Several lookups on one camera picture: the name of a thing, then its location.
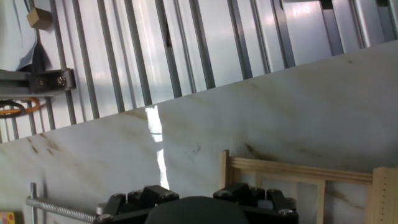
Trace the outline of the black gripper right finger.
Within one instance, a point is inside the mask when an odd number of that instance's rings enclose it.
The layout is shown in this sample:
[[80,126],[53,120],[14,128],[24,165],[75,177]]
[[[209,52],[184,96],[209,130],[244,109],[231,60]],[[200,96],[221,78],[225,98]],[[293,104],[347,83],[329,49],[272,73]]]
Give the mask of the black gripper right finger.
[[247,183],[233,183],[213,194],[231,208],[228,215],[238,223],[298,224],[299,215],[292,208],[282,191],[265,190]]

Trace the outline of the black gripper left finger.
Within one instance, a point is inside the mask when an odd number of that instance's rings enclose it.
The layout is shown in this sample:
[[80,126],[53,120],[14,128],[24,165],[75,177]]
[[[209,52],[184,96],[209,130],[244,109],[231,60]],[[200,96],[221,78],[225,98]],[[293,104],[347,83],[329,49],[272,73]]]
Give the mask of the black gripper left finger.
[[116,193],[105,203],[95,223],[144,223],[149,212],[157,205],[179,198],[179,194],[160,185],[146,186],[128,194]]

